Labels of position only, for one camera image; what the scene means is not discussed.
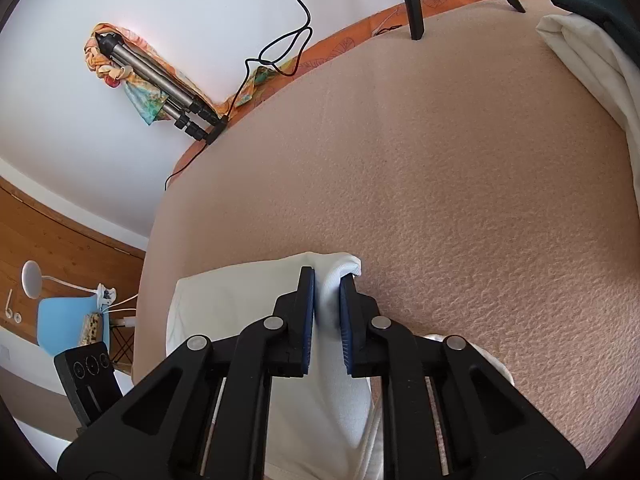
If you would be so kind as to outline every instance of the blue chair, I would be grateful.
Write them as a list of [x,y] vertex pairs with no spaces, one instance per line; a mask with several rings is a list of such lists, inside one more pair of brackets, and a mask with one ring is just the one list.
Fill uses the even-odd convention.
[[[78,346],[84,316],[98,312],[98,298],[45,298],[38,304],[36,338],[49,355]],[[109,314],[102,314],[102,341],[109,348]]]

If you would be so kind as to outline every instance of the bed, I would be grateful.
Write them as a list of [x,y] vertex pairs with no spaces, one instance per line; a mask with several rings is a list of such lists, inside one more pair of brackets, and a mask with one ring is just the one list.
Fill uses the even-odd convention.
[[358,289],[417,333],[461,333],[591,462],[640,392],[640,221],[625,136],[486,0],[324,63],[230,127],[156,217],[134,380],[164,357],[179,278],[303,251],[361,258]]

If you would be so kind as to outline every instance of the white towel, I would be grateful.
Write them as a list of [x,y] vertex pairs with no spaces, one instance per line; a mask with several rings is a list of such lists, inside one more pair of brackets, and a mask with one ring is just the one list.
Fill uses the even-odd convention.
[[[304,253],[179,280],[167,320],[167,354],[192,335],[211,340],[235,336],[272,314],[276,299],[296,290],[303,266],[316,271],[309,374],[273,379],[265,475],[272,480],[378,480],[382,404],[372,405],[369,381],[349,377],[342,358],[338,288],[344,275],[360,275],[355,256]],[[500,361],[479,350],[513,383]]]
[[640,70],[609,34],[579,14],[544,16],[536,30],[625,131],[640,212]]

